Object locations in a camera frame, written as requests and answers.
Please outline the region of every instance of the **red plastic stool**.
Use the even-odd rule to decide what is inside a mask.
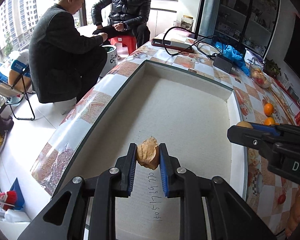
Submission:
[[[133,36],[123,35],[112,38],[110,40],[111,45],[115,45],[116,43],[122,43],[127,45],[129,55],[136,50],[137,40]]]

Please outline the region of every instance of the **black cable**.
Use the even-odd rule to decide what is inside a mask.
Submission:
[[[190,48],[192,48],[193,46],[196,46],[196,48],[198,49],[199,52],[201,52],[202,54],[204,54],[207,58],[209,58],[209,59],[211,59],[211,60],[214,60],[214,59],[216,58],[216,55],[217,55],[218,53],[213,53],[212,55],[209,55],[209,54],[206,54],[205,52],[203,52],[201,49],[198,48],[198,44],[200,44],[200,43],[206,43],[206,44],[208,44],[208,45],[210,45],[210,46],[213,46],[213,45],[211,45],[211,44],[209,44],[209,43],[207,43],[207,42],[205,42],[205,41],[202,41],[202,40],[204,40],[204,39],[213,39],[213,38],[218,38],[218,39],[219,39],[219,41],[220,41],[220,43],[221,43],[221,46],[222,46],[222,51],[221,51],[220,54],[223,55],[224,49],[223,49],[223,43],[221,42],[221,39],[220,39],[221,37],[216,36],[216,35],[203,36],[203,35],[200,35],[200,34],[197,34],[197,35],[200,36],[200,37],[202,37],[202,39],[194,41],[194,43],[193,43],[192,45],[189,45],[188,48],[185,48],[185,49],[183,49],[183,50],[180,50],[180,51],[177,52],[177,53],[171,54],[171,53],[167,50],[166,44],[164,44],[164,40],[165,40],[165,37],[167,36],[167,34],[169,33],[169,31],[171,31],[172,29],[176,29],[176,28],[181,29],[181,30],[184,30],[184,31],[187,31],[187,32],[189,32],[189,33],[192,33],[192,34],[196,35],[194,32],[191,32],[191,31],[189,31],[189,30],[187,30],[187,29],[185,29],[185,28],[178,27],[178,26],[174,26],[174,27],[171,27],[170,29],[168,29],[168,30],[166,31],[166,33],[164,34],[164,36],[163,36],[163,39],[162,39],[162,45],[163,45],[164,49],[166,50],[166,52],[167,52],[170,56],[180,55],[180,54],[182,54],[186,49],[190,49]]]

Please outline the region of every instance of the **phone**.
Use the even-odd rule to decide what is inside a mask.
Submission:
[[[189,48],[189,44],[164,40],[164,45],[160,39],[152,39],[151,45],[155,47],[166,47],[167,49],[183,50],[189,53],[194,53],[194,49]]]

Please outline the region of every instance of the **white trash can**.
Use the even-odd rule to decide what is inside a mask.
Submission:
[[[104,77],[111,69],[113,69],[118,64],[118,55],[117,55],[116,46],[104,45],[102,47],[106,49],[106,52],[108,54],[108,60],[100,74],[100,77]]]

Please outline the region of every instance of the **dark gray coat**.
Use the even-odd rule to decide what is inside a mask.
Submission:
[[[50,7],[37,23],[29,46],[31,79],[40,103],[73,99],[81,90],[81,77],[72,63],[103,43],[102,37],[81,36],[71,13],[60,5]]]
[[[108,24],[124,23],[126,30],[146,24],[149,19],[151,0],[100,0],[91,9],[93,24],[102,23],[101,10],[111,4]]]

